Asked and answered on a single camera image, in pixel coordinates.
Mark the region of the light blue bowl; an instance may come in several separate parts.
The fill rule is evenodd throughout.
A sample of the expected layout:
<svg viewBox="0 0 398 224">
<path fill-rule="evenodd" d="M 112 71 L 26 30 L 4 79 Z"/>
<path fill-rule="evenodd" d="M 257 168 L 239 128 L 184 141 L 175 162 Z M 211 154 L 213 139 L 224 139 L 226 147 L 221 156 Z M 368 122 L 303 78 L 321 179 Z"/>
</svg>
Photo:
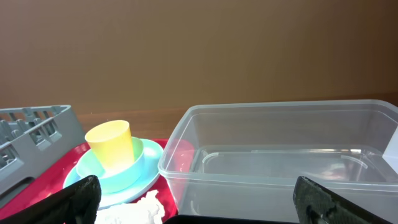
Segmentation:
<svg viewBox="0 0 398 224">
<path fill-rule="evenodd" d="M 122 191 L 135 183 L 142 174 L 145 165 L 144 144 L 136 137 L 132 137 L 136 161 L 123 171 L 111 173 L 106 171 L 90 149 L 77 162 L 76 172 L 79 177 L 95 175 L 99 179 L 102 194 Z"/>
</svg>

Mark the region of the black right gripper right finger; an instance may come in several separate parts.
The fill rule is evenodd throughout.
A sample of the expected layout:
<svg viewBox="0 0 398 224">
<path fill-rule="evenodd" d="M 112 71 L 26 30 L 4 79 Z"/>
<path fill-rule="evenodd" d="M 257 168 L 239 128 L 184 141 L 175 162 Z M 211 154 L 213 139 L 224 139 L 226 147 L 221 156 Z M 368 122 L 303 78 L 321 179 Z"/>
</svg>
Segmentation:
<svg viewBox="0 0 398 224">
<path fill-rule="evenodd" d="M 391 224 L 305 176 L 297 178 L 293 202 L 304 224 Z"/>
</svg>

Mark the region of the yellow plastic cup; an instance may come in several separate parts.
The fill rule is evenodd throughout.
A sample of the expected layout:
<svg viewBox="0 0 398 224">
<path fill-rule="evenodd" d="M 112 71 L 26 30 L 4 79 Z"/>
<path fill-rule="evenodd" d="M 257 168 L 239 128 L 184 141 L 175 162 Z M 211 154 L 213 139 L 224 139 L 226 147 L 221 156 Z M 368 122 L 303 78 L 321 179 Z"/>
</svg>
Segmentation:
<svg viewBox="0 0 398 224">
<path fill-rule="evenodd" d="M 106 172 L 124 171 L 135 163 L 130 124 L 114 120 L 99 124 L 85 134 L 85 140 Z"/>
</svg>

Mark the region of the white paper napkin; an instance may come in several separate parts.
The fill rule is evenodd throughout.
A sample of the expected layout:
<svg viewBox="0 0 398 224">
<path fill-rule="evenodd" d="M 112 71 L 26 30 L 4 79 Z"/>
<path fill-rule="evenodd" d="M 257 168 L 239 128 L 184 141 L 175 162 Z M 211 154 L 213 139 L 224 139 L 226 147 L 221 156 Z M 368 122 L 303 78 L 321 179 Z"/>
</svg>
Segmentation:
<svg viewBox="0 0 398 224">
<path fill-rule="evenodd" d="M 149 191 L 136 203 L 122 203 L 98 210 L 95 224 L 162 224 L 165 209 L 156 198 L 158 192 Z"/>
</svg>

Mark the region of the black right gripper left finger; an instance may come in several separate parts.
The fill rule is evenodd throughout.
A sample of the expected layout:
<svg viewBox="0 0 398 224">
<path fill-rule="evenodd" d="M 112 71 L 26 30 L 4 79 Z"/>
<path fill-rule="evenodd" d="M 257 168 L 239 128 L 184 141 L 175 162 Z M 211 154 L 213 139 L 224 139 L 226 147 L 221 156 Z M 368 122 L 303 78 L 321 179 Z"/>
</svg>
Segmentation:
<svg viewBox="0 0 398 224">
<path fill-rule="evenodd" d="M 89 175 L 34 205 L 1 220 L 1 224 L 94 224 L 101 186 Z"/>
</svg>

